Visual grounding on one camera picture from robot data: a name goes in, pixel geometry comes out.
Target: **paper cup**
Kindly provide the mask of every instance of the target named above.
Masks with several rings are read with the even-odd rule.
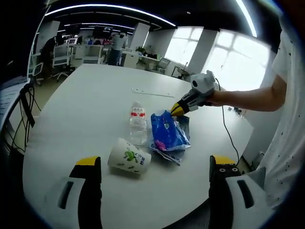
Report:
[[[128,172],[145,173],[152,156],[141,149],[119,138],[108,159],[108,166],[120,168]]]

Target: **black cable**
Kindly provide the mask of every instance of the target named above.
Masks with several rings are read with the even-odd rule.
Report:
[[[220,90],[221,90],[221,88],[220,88],[220,83],[219,83],[219,81],[218,81],[216,78],[215,78],[215,80],[218,82],[219,91],[220,91]],[[224,106],[221,106],[221,108],[222,108],[222,110],[223,110],[223,121],[224,121]],[[227,128],[226,125],[225,125],[225,122],[224,122],[224,127],[225,127],[225,129],[226,129],[226,131],[227,131],[227,133],[228,133],[228,135],[229,135],[229,137],[230,137],[232,146],[233,146],[233,148],[234,148],[235,151],[236,151],[236,154],[237,154],[237,163],[238,163],[238,162],[239,162],[239,154],[238,154],[238,151],[237,151],[236,147],[234,146],[233,140],[232,140],[231,135],[230,135],[230,133],[229,133],[229,131],[228,131],[228,128]]]
[[[32,113],[33,110],[33,105],[34,105],[34,96],[35,96],[35,90],[33,88],[33,100],[32,100],[32,104],[30,105],[30,112]],[[29,129],[28,129],[28,135],[27,135],[27,142],[29,142],[29,135],[30,135],[30,124],[29,124]]]
[[[30,99],[30,101],[29,101],[29,107],[31,107],[31,101],[32,101],[31,95],[29,96],[29,99]],[[29,119],[27,119],[27,123],[26,123],[26,125],[25,125],[24,148],[27,147],[27,134],[28,134],[28,132],[29,132],[28,128],[30,128],[30,121],[29,121]]]
[[[23,120],[22,108],[21,108],[21,101],[19,101],[20,113],[21,113],[21,121],[23,122],[24,130],[25,130],[25,123]]]
[[[7,131],[6,131],[8,134],[9,134],[9,136],[11,137],[11,140],[12,140],[12,143],[11,143],[11,145],[9,145],[9,143],[6,141],[6,144],[7,145],[9,145],[10,147],[14,147],[14,145],[15,145],[15,147],[17,148],[17,149],[20,149],[22,152],[25,152],[25,150],[24,149],[22,149],[22,148],[20,148],[19,146],[17,146],[17,144],[15,143],[15,137],[16,137],[16,134],[15,134],[15,136],[14,137],[12,137],[12,135],[10,134],[10,132],[9,132],[9,130],[7,129]]]
[[[40,107],[38,106],[38,104],[37,104],[37,102],[36,102],[36,99],[35,99],[34,95],[32,95],[32,96],[33,96],[33,99],[34,99],[34,102],[35,102],[37,108],[41,111]]]

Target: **computer monitor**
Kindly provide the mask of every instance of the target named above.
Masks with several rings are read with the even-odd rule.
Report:
[[[76,45],[77,43],[77,38],[70,38],[68,40],[68,45]]]

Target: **white wall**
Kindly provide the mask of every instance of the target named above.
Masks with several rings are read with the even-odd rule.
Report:
[[[205,62],[216,42],[218,31],[203,30],[187,69],[192,73],[201,73]]]
[[[145,47],[149,52],[164,57],[174,32],[175,30],[160,30],[150,32],[147,37]]]
[[[270,53],[270,58],[261,88],[271,86],[275,78],[275,73],[272,70],[272,63],[275,58],[275,53]],[[278,123],[282,115],[282,108],[274,112],[258,112],[247,111],[244,117],[253,126],[253,133],[249,143],[244,150],[244,158],[251,165],[257,154],[262,151],[266,152],[268,149]]]
[[[48,23],[44,23],[39,27],[39,34],[37,38],[36,52],[39,53],[40,49],[43,48],[45,43],[51,39],[52,37],[57,35],[57,31],[59,28],[60,21],[51,21]]]
[[[133,32],[132,41],[130,44],[131,49],[135,50],[137,47],[144,45],[149,28],[149,25],[138,23]]]
[[[80,30],[78,36],[82,36],[82,41],[84,42],[88,36],[93,35],[93,30]]]
[[[127,46],[130,47],[132,44],[132,35],[127,35]]]

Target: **person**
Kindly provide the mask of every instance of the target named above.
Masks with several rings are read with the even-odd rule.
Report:
[[[294,184],[305,158],[305,63],[297,36],[285,20],[280,20],[282,32],[278,53],[273,63],[276,77],[272,86],[246,92],[215,91],[208,99],[212,105],[229,105],[254,111],[283,113],[274,138],[260,165],[257,183],[266,191],[266,202],[277,208]]]
[[[102,43],[101,43],[101,41],[100,40],[96,40],[95,42],[94,42],[94,45],[101,45]]]
[[[88,44],[93,44],[93,40],[91,37],[89,38]]]
[[[127,36],[124,32],[116,34],[111,40],[111,50],[108,57],[108,64],[117,66],[122,54],[122,50],[127,46]]]
[[[78,38],[77,38],[77,44],[81,44],[82,43],[82,36],[79,36]]]
[[[52,54],[55,44],[56,37],[54,36],[47,40],[41,50],[40,62],[43,62],[43,68],[41,72],[43,78],[49,78],[52,74]]]

